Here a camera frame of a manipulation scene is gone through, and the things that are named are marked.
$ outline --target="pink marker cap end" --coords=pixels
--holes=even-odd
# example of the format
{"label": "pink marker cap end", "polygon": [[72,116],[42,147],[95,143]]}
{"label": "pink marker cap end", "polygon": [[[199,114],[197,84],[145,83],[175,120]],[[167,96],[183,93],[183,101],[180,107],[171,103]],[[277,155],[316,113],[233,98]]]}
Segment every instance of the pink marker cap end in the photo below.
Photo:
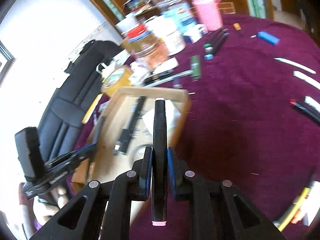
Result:
{"label": "pink marker cap end", "polygon": [[167,221],[161,221],[161,222],[159,222],[159,221],[153,221],[153,222],[152,222],[152,225],[153,225],[153,226],[156,226],[156,227],[163,227],[163,226],[165,226],[166,222],[167,222]]}

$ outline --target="triangular cutout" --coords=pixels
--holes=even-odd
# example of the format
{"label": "triangular cutout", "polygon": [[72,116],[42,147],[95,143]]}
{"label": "triangular cutout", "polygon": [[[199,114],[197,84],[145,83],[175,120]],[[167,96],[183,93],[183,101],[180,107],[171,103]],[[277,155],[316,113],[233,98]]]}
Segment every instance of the triangular cutout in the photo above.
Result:
{"label": "triangular cutout", "polygon": [[70,208],[62,217],[58,219],[58,224],[71,230],[76,229],[86,201],[87,198],[85,196],[79,198],[72,208]]}
{"label": "triangular cutout", "polygon": [[233,197],[235,201],[242,225],[245,229],[260,224],[259,218],[243,203],[243,201],[235,195]]}

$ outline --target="window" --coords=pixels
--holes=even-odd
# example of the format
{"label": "window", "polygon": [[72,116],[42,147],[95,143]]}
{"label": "window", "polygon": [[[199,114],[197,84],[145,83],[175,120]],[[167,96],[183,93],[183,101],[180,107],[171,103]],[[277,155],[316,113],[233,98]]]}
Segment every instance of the window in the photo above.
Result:
{"label": "window", "polygon": [[0,41],[0,87],[13,62],[13,56]]}

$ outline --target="table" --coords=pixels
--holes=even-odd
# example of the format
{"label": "table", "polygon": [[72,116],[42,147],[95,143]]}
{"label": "table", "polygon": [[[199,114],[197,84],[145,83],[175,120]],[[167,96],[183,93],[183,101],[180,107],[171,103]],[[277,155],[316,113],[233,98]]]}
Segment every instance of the table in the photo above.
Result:
{"label": "table", "polygon": [[[182,87],[195,94],[190,95],[191,113],[176,151],[191,170],[207,179],[233,181],[272,220],[300,194],[310,165],[319,163],[320,132],[289,105],[291,98],[305,95],[320,102],[320,91],[293,76],[299,69],[273,58],[303,64],[317,71],[312,78],[320,81],[320,50],[294,27],[243,15],[222,17],[230,37],[213,60],[203,59],[210,33],[175,55],[180,64],[175,73],[189,69],[194,55],[200,55],[202,67],[198,81],[180,79]],[[240,33],[232,27],[235,22],[242,27]],[[279,44],[250,39],[259,31],[280,38]],[[77,147],[85,145],[91,129],[92,118]],[[133,222],[130,239],[189,239],[188,203],[176,203],[168,194],[167,212],[167,226],[153,227],[148,204]],[[289,224],[283,233],[292,240],[307,230],[302,223]]]}

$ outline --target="pink cup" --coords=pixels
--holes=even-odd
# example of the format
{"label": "pink cup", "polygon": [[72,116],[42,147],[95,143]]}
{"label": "pink cup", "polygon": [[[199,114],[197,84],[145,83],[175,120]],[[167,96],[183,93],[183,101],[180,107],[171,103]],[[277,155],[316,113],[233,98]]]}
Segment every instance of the pink cup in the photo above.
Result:
{"label": "pink cup", "polygon": [[218,30],[223,26],[218,4],[221,0],[192,0],[199,20],[209,31]]}

